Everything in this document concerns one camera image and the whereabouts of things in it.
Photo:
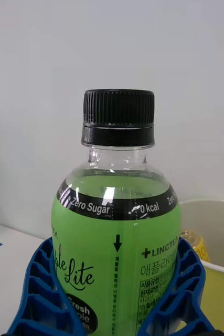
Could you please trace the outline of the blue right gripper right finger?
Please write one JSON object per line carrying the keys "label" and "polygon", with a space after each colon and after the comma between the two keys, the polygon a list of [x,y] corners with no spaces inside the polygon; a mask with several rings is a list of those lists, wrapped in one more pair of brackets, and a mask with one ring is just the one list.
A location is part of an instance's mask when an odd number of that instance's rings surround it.
{"label": "blue right gripper right finger", "polygon": [[200,308],[205,269],[180,238],[175,271],[167,290],[140,327],[140,335],[206,335],[215,329]]}

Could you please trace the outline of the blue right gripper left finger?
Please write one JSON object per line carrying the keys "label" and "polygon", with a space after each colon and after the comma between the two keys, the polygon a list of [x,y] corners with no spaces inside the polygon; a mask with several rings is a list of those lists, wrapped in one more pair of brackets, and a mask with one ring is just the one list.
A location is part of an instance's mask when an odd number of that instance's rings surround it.
{"label": "blue right gripper left finger", "polygon": [[20,305],[7,335],[86,335],[56,278],[53,256],[48,238],[28,264]]}

